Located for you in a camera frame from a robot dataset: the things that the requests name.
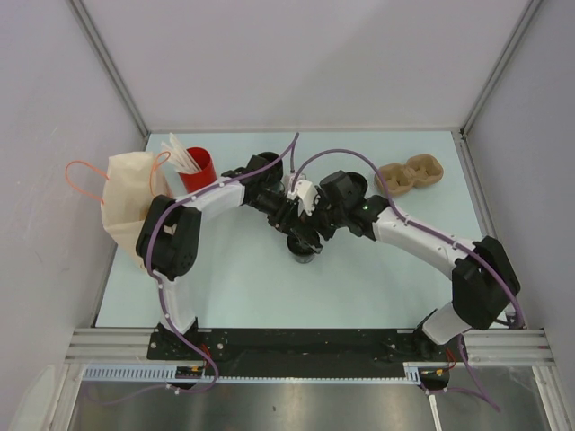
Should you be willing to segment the black cup lid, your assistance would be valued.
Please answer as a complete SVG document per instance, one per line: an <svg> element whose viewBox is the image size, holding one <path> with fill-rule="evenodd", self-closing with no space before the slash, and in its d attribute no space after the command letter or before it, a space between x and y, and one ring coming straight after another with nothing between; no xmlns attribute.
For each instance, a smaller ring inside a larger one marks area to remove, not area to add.
<svg viewBox="0 0 575 431"><path fill-rule="evenodd" d="M319 254L323 249L323 246L319 242L310 243L298 238L294 234L290 234L287 237L287 247L292 254L299 257L307 257Z"/></svg>

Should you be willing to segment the black ribbed cup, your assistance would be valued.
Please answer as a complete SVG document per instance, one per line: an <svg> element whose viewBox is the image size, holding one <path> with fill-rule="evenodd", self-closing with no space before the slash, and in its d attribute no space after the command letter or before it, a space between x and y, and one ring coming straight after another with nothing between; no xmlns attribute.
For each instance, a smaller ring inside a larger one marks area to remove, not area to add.
<svg viewBox="0 0 575 431"><path fill-rule="evenodd" d="M283 161L278 154L273 152L263 152L257 155L259 160L262 162L262 166L266 167L266 170L257 175L258 181L263 182L268 185L274 185L280 183L283 174Z"/></svg>
<svg viewBox="0 0 575 431"><path fill-rule="evenodd" d="M358 202L365 197L367 192L367 180L358 172L347 172L350 181L349 190L346 200L349 202Z"/></svg>

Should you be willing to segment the translucent bag with orange handles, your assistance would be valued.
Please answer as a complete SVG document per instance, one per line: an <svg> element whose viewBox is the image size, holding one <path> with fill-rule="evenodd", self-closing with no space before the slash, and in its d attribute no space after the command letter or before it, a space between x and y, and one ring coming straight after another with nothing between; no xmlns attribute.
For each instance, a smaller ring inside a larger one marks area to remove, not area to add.
<svg viewBox="0 0 575 431"><path fill-rule="evenodd" d="M100 196L79 188L65 175L68 185L100 203L104 230L141 270L145 263L137 255L136 246L147 212L155 197L173 196L162 171L162 165L170 158L169 151L158 155L152 152L117 154L109 158L106 172L85 161L70 162L69 166L82 164L105 179Z"/></svg>

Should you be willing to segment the translucent dark single cup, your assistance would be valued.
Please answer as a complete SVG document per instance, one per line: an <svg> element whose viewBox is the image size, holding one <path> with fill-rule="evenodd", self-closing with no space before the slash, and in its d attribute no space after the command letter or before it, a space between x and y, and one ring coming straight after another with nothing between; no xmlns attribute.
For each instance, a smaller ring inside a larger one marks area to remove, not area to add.
<svg viewBox="0 0 575 431"><path fill-rule="evenodd" d="M311 253L293 253L292 257L295 260L295 262L297 262L299 264L308 264L314 260L315 254L313 252L311 252Z"/></svg>

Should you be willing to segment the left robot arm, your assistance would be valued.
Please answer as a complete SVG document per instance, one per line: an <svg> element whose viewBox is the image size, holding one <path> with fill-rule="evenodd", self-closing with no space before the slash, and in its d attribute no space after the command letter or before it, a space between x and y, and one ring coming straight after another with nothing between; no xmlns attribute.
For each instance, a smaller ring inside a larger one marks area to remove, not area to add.
<svg viewBox="0 0 575 431"><path fill-rule="evenodd" d="M166 346L178 358L193 356L199 347L198 336L190 331L197 326L197 314L186 304L185 289L179 284L198 257L202 224L246 204L251 192L277 191L282 176L282 156L260 153L245 167L225 172L186 195L161 194L153 199L136 252L156 283L161 324L171 331Z"/></svg>

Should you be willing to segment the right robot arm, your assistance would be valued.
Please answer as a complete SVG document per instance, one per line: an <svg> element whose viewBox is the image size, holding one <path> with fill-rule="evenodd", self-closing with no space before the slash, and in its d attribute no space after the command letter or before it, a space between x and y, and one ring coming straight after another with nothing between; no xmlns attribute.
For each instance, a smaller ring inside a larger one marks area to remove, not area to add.
<svg viewBox="0 0 575 431"><path fill-rule="evenodd" d="M450 301L418 327L414 348L421 358L437 359L448 341L468 330L487 330L517 298L517 275L497 239L459 240L398 216L388 199L368 197L366 191L365 179L355 172L337 171L319 185L299 178L287 184L287 198L303 208L302 224L324 239L346 228L357 237L406 251L450 280Z"/></svg>

